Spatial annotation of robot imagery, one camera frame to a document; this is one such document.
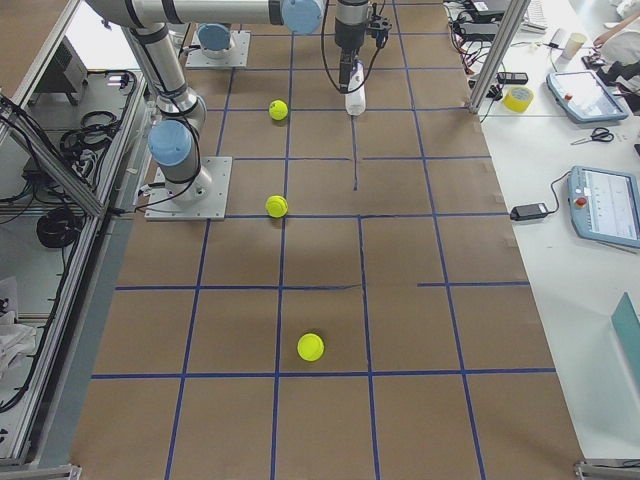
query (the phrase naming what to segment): blue tape grid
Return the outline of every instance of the blue tape grid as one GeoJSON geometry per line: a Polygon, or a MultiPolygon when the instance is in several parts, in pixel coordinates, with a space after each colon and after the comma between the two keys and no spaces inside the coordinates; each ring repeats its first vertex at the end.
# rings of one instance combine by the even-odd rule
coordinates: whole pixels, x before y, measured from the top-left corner
{"type": "MultiPolygon", "coordinates": [[[[393,15],[395,17],[395,25],[399,25],[398,21],[398,12],[397,7],[403,5],[441,5],[438,2],[423,2],[423,3],[402,3],[392,1],[388,6],[393,9],[393,15]]],[[[292,98],[292,90],[293,86],[293,73],[298,70],[321,70],[321,69],[294,69],[293,67],[293,52],[295,45],[295,36],[290,34],[254,34],[256,36],[283,36],[291,38],[291,47],[290,47],[290,65],[288,69],[281,69],[289,72],[289,105],[291,105],[292,98]]],[[[391,34],[393,37],[397,37],[400,42],[400,48],[402,51],[404,67],[398,68],[380,68],[380,70],[399,70],[404,71],[407,76],[407,85],[409,88],[409,94],[411,98],[411,108],[408,109],[393,109],[393,108],[376,108],[376,109],[368,109],[370,111],[407,111],[412,112],[415,121],[415,127],[418,134],[418,141],[420,146],[420,157],[407,157],[407,158],[385,158],[385,157],[375,157],[375,158],[363,158],[362,160],[393,160],[393,161],[403,161],[403,160],[418,160],[422,161],[424,174],[427,182],[427,186],[429,189],[429,202],[431,211],[434,213],[424,214],[424,215],[289,215],[288,218],[352,218],[356,219],[358,222],[358,236],[359,236],[359,244],[360,244],[360,266],[361,266],[361,277],[362,283],[360,285],[344,285],[344,286],[291,286],[284,285],[284,252],[285,252],[285,240],[286,240],[286,218],[282,219],[282,233],[281,233],[281,249],[280,249],[280,272],[279,272],[279,281],[278,285],[254,285],[254,286],[215,286],[215,285],[203,285],[202,284],[202,273],[204,268],[204,261],[206,258],[206,250],[207,250],[207,242],[209,238],[209,234],[212,227],[211,221],[207,222],[205,235],[203,239],[201,255],[200,255],[200,264],[198,268],[198,275],[196,285],[143,285],[143,286],[120,286],[117,287],[118,291],[162,291],[162,290],[187,290],[194,291],[194,300],[191,312],[191,319],[189,323],[189,330],[187,335],[187,341],[185,346],[185,355],[183,360],[183,366],[181,372],[175,373],[148,373],[148,374],[94,374],[92,375],[93,380],[135,380],[135,379],[179,379],[180,386],[178,391],[178,397],[176,402],[174,421],[171,433],[171,440],[169,445],[169,452],[167,455],[167,464],[165,470],[165,480],[170,480],[171,471],[173,465],[173,458],[175,453],[175,443],[176,438],[179,431],[180,424],[180,415],[182,409],[182,401],[184,396],[184,388],[185,382],[187,379],[194,378],[273,378],[274,379],[274,394],[273,394],[273,421],[272,421],[272,446],[271,446],[271,472],[270,479],[275,480],[277,476],[276,472],[276,464],[277,464],[277,438],[278,438],[278,403],[279,403],[279,383],[281,378],[320,378],[320,377],[363,377],[367,378],[369,385],[369,401],[370,401],[370,415],[371,415],[371,435],[372,435],[372,449],[373,449],[373,459],[374,459],[374,471],[376,480],[380,480],[381,472],[380,472],[380,462],[378,455],[378,445],[377,445],[377,428],[376,428],[376,410],[375,410],[375,391],[374,391],[374,379],[377,377],[388,377],[388,376],[442,376],[442,375],[459,375],[462,378],[465,399],[467,404],[467,410],[469,415],[470,427],[473,435],[473,442],[476,451],[476,457],[478,461],[478,467],[480,471],[480,475],[482,480],[486,480],[486,473],[484,469],[484,460],[482,458],[482,451],[480,445],[480,439],[478,436],[477,425],[475,421],[471,393],[469,390],[469,385],[467,378],[468,376],[473,375],[487,375],[487,374],[507,374],[507,375],[517,375],[517,374],[549,374],[555,373],[554,368],[513,368],[513,369],[467,369],[465,368],[464,356],[462,352],[462,345],[460,341],[460,336],[458,332],[458,325],[456,319],[455,307],[452,300],[451,289],[455,287],[504,287],[504,286],[528,286],[529,282],[450,282],[448,279],[447,273],[447,265],[445,261],[442,239],[440,236],[440,229],[438,225],[438,219],[442,217],[450,217],[450,216],[504,216],[506,212],[469,212],[469,213],[437,213],[435,210],[435,203],[431,193],[431,182],[429,178],[429,171],[427,168],[429,160],[441,160],[441,159],[462,159],[462,158],[488,158],[487,156],[469,156],[469,157],[433,157],[428,156],[425,150],[425,146],[423,143],[423,137],[420,132],[420,124],[418,121],[417,112],[419,111],[437,111],[437,110],[459,110],[459,107],[452,108],[434,108],[434,109],[420,109],[416,108],[413,90],[411,85],[411,78],[409,72],[412,70],[436,70],[436,69],[458,69],[458,67],[409,67],[407,64],[407,57],[404,49],[403,37],[405,36],[414,36],[414,35],[423,35],[423,36],[433,36],[433,35],[447,35],[444,33],[402,33],[400,29],[397,29],[397,33],[394,32],[391,34]],[[365,263],[364,263],[364,232],[362,221],[369,218],[432,218],[435,225],[435,233],[437,239],[437,245],[439,249],[440,262],[443,270],[444,281],[443,282],[432,282],[432,283],[419,283],[417,286],[420,288],[431,288],[431,287],[444,287],[447,292],[447,298],[449,303],[449,309],[451,313],[452,319],[452,327],[455,336],[456,349],[459,359],[460,368],[459,369],[449,369],[449,370],[415,370],[415,371],[376,371],[373,368],[372,363],[372,352],[371,352],[371,339],[370,339],[370,330],[369,330],[369,318],[368,318],[368,298],[367,298],[367,283],[366,283],[366,271],[365,271],[365,263]],[[366,345],[366,354],[367,354],[367,371],[356,371],[356,372],[313,372],[313,373],[300,373],[300,372],[281,372],[280,371],[280,342],[281,342],[281,331],[282,331],[282,297],[283,292],[286,290],[340,290],[340,289],[350,289],[350,288],[361,288],[363,292],[363,309],[364,309],[364,329],[365,329],[365,345],[366,345]],[[278,309],[277,309],[277,334],[276,334],[276,358],[275,358],[275,368],[273,372],[202,372],[202,373],[194,373],[188,372],[188,364],[189,357],[191,351],[191,342],[193,338],[193,332],[195,328],[195,320],[198,308],[198,300],[199,294],[202,290],[277,290],[278,291],[278,309]]],[[[280,70],[280,69],[247,69],[253,71],[260,70],[280,70]]],[[[220,147],[223,139],[223,134],[226,125],[227,115],[230,111],[262,111],[262,109],[230,109],[229,108],[229,99],[233,86],[233,78],[234,78],[235,70],[231,73],[231,78],[229,82],[229,89],[227,92],[227,98],[225,102],[225,106],[223,109],[210,109],[211,111],[222,111],[223,119],[220,127],[220,135],[218,139],[217,151],[216,154],[219,154],[220,147]]],[[[290,109],[290,117],[295,116],[297,111],[342,111],[340,109],[290,109]]],[[[352,140],[353,140],[353,152],[354,159],[327,159],[327,160],[349,160],[354,162],[354,190],[358,187],[358,155],[357,155],[357,123],[352,119],[352,140]]],[[[286,142],[286,154],[285,158],[238,158],[235,160],[284,160],[285,162],[285,177],[284,177],[284,194],[287,193],[288,188],[288,170],[289,170],[289,162],[296,160],[306,160],[304,158],[294,158],[290,157],[290,142],[291,142],[291,129],[290,122],[287,125],[287,142],[286,142]]],[[[229,215],[229,218],[266,218],[266,215],[229,215]]]]}

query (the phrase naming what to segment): yellow tape roll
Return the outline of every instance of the yellow tape roll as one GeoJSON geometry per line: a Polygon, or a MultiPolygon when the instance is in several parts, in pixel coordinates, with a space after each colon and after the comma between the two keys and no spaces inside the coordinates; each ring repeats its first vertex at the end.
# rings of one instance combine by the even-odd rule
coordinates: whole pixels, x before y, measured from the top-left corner
{"type": "Polygon", "coordinates": [[[527,87],[511,87],[504,97],[504,106],[514,112],[522,113],[533,101],[533,92],[527,87]]]}

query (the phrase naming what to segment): person's hand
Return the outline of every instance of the person's hand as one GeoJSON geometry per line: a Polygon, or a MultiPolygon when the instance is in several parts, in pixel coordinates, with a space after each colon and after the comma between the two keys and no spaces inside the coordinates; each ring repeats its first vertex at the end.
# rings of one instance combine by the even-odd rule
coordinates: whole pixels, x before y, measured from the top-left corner
{"type": "Polygon", "coordinates": [[[599,37],[597,37],[593,41],[593,46],[596,47],[596,48],[601,47],[602,45],[605,44],[605,42],[607,40],[609,40],[611,38],[612,35],[613,35],[613,33],[611,32],[611,30],[609,30],[608,32],[603,33],[602,35],[600,35],[599,37]]]}

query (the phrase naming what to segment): white bottle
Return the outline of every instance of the white bottle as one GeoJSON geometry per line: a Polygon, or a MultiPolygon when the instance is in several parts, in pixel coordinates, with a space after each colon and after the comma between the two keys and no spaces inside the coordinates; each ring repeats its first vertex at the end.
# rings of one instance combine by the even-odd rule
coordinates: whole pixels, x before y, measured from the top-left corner
{"type": "MultiPolygon", "coordinates": [[[[362,62],[358,60],[351,72],[351,80],[349,80],[349,91],[360,87],[364,82],[364,67],[362,62]]],[[[353,93],[347,93],[344,96],[344,105],[349,115],[358,116],[367,108],[367,100],[364,95],[364,86],[358,88],[353,93]]]]}

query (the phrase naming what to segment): white table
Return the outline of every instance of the white table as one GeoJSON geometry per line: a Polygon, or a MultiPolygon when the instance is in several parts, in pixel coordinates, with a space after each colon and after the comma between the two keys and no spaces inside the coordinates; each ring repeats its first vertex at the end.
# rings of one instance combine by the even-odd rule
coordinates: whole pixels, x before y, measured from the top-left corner
{"type": "MultiPolygon", "coordinates": [[[[549,30],[582,31],[566,0],[544,0],[549,30]]],[[[557,61],[559,71],[582,70],[578,54],[557,61]]],[[[514,46],[509,71],[529,74],[535,99],[524,114],[493,105],[482,124],[508,208],[544,201],[553,208],[549,184],[574,165],[621,170],[640,178],[640,118],[609,124],[610,144],[572,146],[595,125],[572,123],[544,85],[553,71],[548,49],[514,46]]],[[[485,101],[483,116],[489,101],[485,101]]],[[[514,223],[529,280],[544,324],[578,440],[586,458],[640,458],[640,389],[635,385],[611,325],[623,292],[640,310],[640,252],[623,252],[579,238],[566,203],[566,182],[556,185],[560,211],[529,224],[514,223]]]]}

